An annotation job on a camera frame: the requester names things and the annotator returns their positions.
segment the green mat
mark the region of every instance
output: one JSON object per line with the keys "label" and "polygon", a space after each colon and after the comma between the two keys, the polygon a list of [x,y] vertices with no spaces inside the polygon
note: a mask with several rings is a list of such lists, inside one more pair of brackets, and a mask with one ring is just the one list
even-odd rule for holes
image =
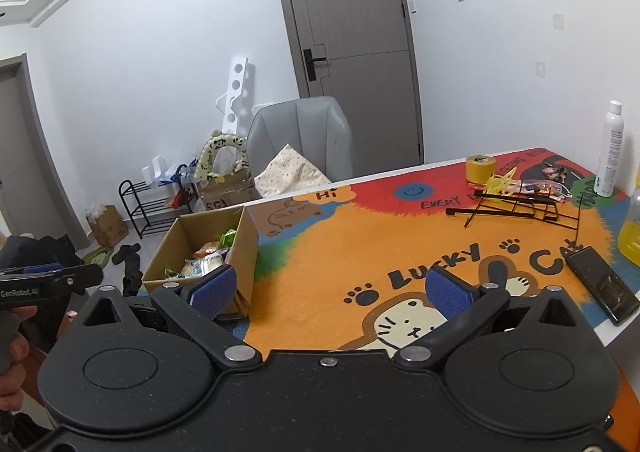
{"label": "green mat", "polygon": [[86,254],[82,260],[85,264],[98,264],[101,268],[104,268],[109,263],[109,258],[113,253],[113,248],[106,248],[101,246],[97,250]]}

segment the metal rivet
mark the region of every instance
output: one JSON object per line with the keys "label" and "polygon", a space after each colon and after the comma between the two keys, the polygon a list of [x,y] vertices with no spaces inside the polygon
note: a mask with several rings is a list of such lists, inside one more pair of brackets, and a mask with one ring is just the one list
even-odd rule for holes
{"label": "metal rivet", "polygon": [[336,365],[338,365],[338,358],[325,356],[324,358],[320,358],[320,365],[323,367],[335,367]]}
{"label": "metal rivet", "polygon": [[422,346],[408,346],[400,349],[400,358],[407,362],[426,362],[431,358],[431,350]]}
{"label": "metal rivet", "polygon": [[225,356],[232,362],[246,362],[255,356],[255,349],[249,346],[231,346],[225,350]]}

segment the gray door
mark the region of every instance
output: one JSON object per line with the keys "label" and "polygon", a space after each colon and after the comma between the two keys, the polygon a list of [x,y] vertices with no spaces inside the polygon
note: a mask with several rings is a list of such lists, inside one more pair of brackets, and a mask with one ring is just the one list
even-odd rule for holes
{"label": "gray door", "polygon": [[0,69],[0,214],[15,235],[66,234],[36,161],[15,69]]}
{"label": "gray door", "polygon": [[291,2],[303,60],[326,58],[305,63],[309,95],[340,103],[353,132],[357,174],[420,164],[404,1]]}

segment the white spray bottle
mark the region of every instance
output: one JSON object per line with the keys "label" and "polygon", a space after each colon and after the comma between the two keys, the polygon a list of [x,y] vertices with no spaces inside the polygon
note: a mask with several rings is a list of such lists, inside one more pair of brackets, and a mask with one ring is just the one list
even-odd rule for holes
{"label": "white spray bottle", "polygon": [[621,114],[622,104],[612,101],[611,108],[605,117],[600,162],[595,185],[593,186],[593,191],[602,197],[611,197],[613,195],[613,185],[616,180],[618,164],[620,163],[620,152],[622,151],[622,135],[625,129],[625,121],[622,119]]}

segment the human hand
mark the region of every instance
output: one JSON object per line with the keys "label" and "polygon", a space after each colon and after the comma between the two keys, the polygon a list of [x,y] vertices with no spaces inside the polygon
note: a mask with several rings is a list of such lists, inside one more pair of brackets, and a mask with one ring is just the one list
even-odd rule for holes
{"label": "human hand", "polygon": [[[36,314],[35,306],[17,307],[12,311],[22,320],[27,320]],[[29,343],[21,334],[15,337],[9,345],[9,354],[14,362],[6,374],[0,376],[0,410],[20,410],[22,408],[22,391],[20,386],[24,382],[26,373],[18,362],[29,354]]]}

